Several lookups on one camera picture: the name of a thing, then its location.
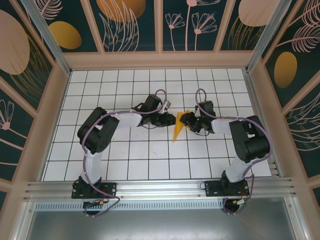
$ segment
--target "dark green wall panel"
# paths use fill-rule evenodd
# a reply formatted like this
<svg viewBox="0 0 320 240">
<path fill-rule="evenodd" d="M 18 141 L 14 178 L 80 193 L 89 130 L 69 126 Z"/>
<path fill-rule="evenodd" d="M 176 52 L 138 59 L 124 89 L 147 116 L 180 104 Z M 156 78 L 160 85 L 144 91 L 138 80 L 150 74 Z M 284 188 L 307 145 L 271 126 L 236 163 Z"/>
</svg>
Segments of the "dark green wall panel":
<svg viewBox="0 0 320 240">
<path fill-rule="evenodd" d="M 226 0 L 203 2 L 209 4 L 203 5 L 200 1 L 196 6 L 189 7 L 186 1 L 163 1 L 163 51 L 185 51 L 186 30 L 188 51 L 214 49 Z M 195 29 L 199 29 L 201 33 L 199 31 L 200 34 L 196 34 Z"/>
<path fill-rule="evenodd" d="M 0 178 L 11 181 L 33 117 L 0 89 Z"/>
<path fill-rule="evenodd" d="M 23 27 L 25 33 L 27 34 L 28 44 L 29 44 L 29 60 L 25 70 L 20 74 L 13 74 L 4 71 L 0 66 L 0 77 L 2 77 L 14 90 L 16 90 L 32 107 L 38 108 L 39 102 L 41 100 L 42 94 L 44 92 L 45 86 L 47 84 L 50 72 L 52 70 L 52 65 L 42 52 L 41 48 L 38 46 L 35 39 L 32 37 L 31 33 L 28 31 L 23 21 L 16 13 L 12 5 L 5 1 L 0 3 L 0 10 L 10 14 L 14 19 L 16 19 L 20 25 Z M 8 22 L 6 28 L 8 28 L 7 33 L 15 35 L 16 29 L 14 27 L 10 28 L 11 24 Z M 16 41 L 19 39 L 11 39 L 12 44 L 17 44 Z M 25 54 L 25 52 L 20 51 L 20 45 L 17 45 L 15 52 L 9 53 L 10 55 L 20 55 Z M 2 55 L 2 58 L 9 58 L 9 56 Z M 11 62 L 15 67 L 20 65 L 19 62 Z"/>
</svg>

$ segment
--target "leaf illustration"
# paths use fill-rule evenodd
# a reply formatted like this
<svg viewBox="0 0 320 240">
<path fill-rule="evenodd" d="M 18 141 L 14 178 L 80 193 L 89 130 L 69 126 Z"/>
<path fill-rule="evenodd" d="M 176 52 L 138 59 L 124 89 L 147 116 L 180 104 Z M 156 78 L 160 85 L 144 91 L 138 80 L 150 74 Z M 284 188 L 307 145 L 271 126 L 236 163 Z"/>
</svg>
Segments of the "leaf illustration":
<svg viewBox="0 0 320 240">
<path fill-rule="evenodd" d="M 61 11 L 61 0 L 34 0 L 44 19 L 53 20 Z"/>
<path fill-rule="evenodd" d="M 300 27 L 290 42 L 295 52 L 310 53 L 320 43 L 320 25 Z"/>
<path fill-rule="evenodd" d="M 308 0 L 304 6 L 302 21 L 308 26 L 320 23 L 320 0 Z"/>
</svg>

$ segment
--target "purple cable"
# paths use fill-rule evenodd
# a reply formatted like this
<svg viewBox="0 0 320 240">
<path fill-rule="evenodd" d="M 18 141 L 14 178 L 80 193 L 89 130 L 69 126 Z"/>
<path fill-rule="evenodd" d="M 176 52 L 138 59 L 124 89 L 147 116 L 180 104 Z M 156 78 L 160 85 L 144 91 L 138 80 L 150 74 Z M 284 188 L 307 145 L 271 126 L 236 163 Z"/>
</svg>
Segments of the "purple cable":
<svg viewBox="0 0 320 240">
<path fill-rule="evenodd" d="M 148 111 L 148 112 L 137 112 L 137 111 L 134 111 L 134 110 L 127 110 L 127 111 L 118 111 L 118 112 L 110 112 L 110 113 L 106 113 L 104 115 L 102 115 L 97 121 L 95 121 L 95 123 L 89 128 L 88 132 L 84 135 L 84 138 L 82 140 L 82 149 L 84 150 L 84 158 L 83 158 L 83 172 L 84 172 L 84 176 L 87 180 L 87 182 L 89 183 L 89 185 L 94 189 L 96 190 L 98 193 L 101 193 L 103 194 L 103 196 L 105 197 L 109 197 L 109 198 L 112 198 L 112 199 L 117 199 L 117 201 L 115 203 L 113 203 L 110 207 L 108 207 L 106 210 L 103 210 L 103 211 L 100 211 L 98 212 L 96 215 L 89 215 L 87 213 L 87 209 L 90 207 L 90 205 L 88 205 L 85 209 L 84 209 L 84 214 L 87 216 L 87 217 L 90 217 L 90 218 L 94 218 L 94 217 L 99 217 L 105 213 L 107 213 L 111 208 L 113 208 L 114 205 L 116 205 L 117 203 L 120 202 L 120 198 L 118 196 L 114 196 L 114 195 L 111 195 L 111 194 L 108 194 L 104 191 L 101 191 L 100 189 L 98 189 L 97 187 L 95 187 L 93 185 L 93 183 L 90 181 L 89 179 L 89 176 L 87 174 L 87 169 L 86 169 L 86 161 L 87 161 L 87 155 L 88 155 L 88 150 L 86 149 L 85 147 L 85 142 L 89 136 L 89 134 L 91 133 L 91 131 L 95 128 L 95 126 L 101 122 L 103 119 L 105 119 L 106 117 L 108 116 L 115 116 L 117 114 L 128 114 L 128 113 L 138 113 L 138 114 L 141 114 L 141 115 L 146 115 L 146 114 L 153 114 L 153 113 L 156 113 L 156 112 L 159 112 L 166 104 L 166 101 L 167 101 L 167 92 L 163 89 L 158 89 L 156 92 L 155 92 L 155 95 L 157 95 L 158 92 L 163 92 L 164 93 L 164 101 L 163 103 L 161 104 L 161 106 L 153 111 Z"/>
<path fill-rule="evenodd" d="M 240 116 L 238 116 L 238 117 L 235 117 L 235 116 L 213 116 L 213 115 L 207 113 L 205 110 L 203 110 L 203 109 L 201 108 L 201 106 L 199 105 L 199 102 L 198 102 L 198 94 L 199 94 L 200 91 L 203 91 L 203 93 L 204 93 L 204 100 L 207 99 L 207 93 L 206 93 L 206 91 L 203 90 L 202 88 L 199 88 L 199 89 L 195 92 L 195 103 L 196 103 L 197 107 L 198 107 L 204 114 L 208 115 L 209 117 L 211 117 L 211 118 L 213 118 L 213 119 L 229 119 L 229 120 L 243 120 L 243 121 L 247 121 L 247 122 L 255 125 L 258 129 L 260 129 L 260 130 L 263 132 L 263 134 L 265 135 L 266 139 L 268 140 L 268 142 L 269 142 L 269 147 L 270 147 L 269 153 L 268 153 L 265 157 L 263 157 L 263 158 L 261 158 L 261 159 L 259 159 L 259 160 L 254 161 L 253 163 L 251 163 L 251 164 L 244 170 L 242 176 L 243 176 L 244 178 L 246 178 L 247 172 L 251 169 L 251 167 L 252 167 L 253 165 L 255 165 L 255 164 L 257 164 L 257 163 L 260 163 L 260 162 L 268 159 L 268 158 L 271 156 L 271 154 L 273 153 L 274 144 L 273 144 L 273 142 L 272 142 L 271 137 L 269 136 L 269 134 L 267 133 L 267 131 L 266 131 L 262 126 L 260 126 L 260 125 L 259 125 L 258 123 L 256 123 L 255 121 L 252 121 L 251 119 L 248 119 L 248 118 L 245 118 L 245 117 L 240 117 Z"/>
</svg>

